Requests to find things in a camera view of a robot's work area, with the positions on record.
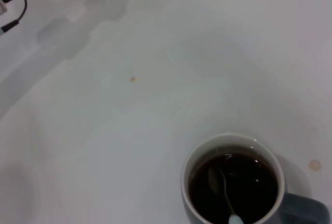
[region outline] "gray mug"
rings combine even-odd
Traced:
[[[269,148],[253,138],[235,133],[220,134],[199,145],[189,154],[183,165],[181,191],[187,215],[192,223],[212,224],[195,210],[190,200],[189,184],[193,171],[231,146],[251,149],[262,156],[270,164],[278,181],[278,195],[273,208],[255,224],[330,224],[329,211],[323,203],[287,192],[284,172]]]

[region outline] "black cable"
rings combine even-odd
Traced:
[[[12,28],[14,28],[16,25],[18,25],[20,23],[20,20],[23,18],[24,14],[26,12],[26,9],[27,9],[27,0],[24,0],[24,9],[22,11],[22,14],[19,16],[18,19],[11,21],[10,23],[2,26],[0,28],[0,36],[8,31],[10,31]]]
[[[25,12],[26,12],[26,9],[27,9],[27,0],[24,0],[24,9],[23,9],[23,11],[22,11],[22,14],[19,16],[19,18],[17,19],[17,21],[20,21],[22,18],[23,18],[23,16],[24,16],[24,14],[25,14]]]

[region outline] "black coffee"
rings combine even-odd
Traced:
[[[225,197],[216,195],[209,185],[210,166],[219,167],[226,178],[228,198],[244,224],[262,219],[273,207],[278,183],[263,160],[231,153],[220,155],[198,168],[189,186],[196,211],[213,224],[228,224],[231,215]]]

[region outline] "spoon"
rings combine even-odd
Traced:
[[[226,179],[223,171],[220,168],[216,166],[211,166],[209,168],[209,184],[210,188],[216,195],[223,194],[225,196],[228,208],[231,212],[228,224],[243,224],[243,221],[239,216],[236,215],[234,208],[228,199],[226,192]]]

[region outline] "mug handle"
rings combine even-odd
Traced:
[[[285,193],[281,220],[283,224],[330,224],[330,214],[319,201]]]

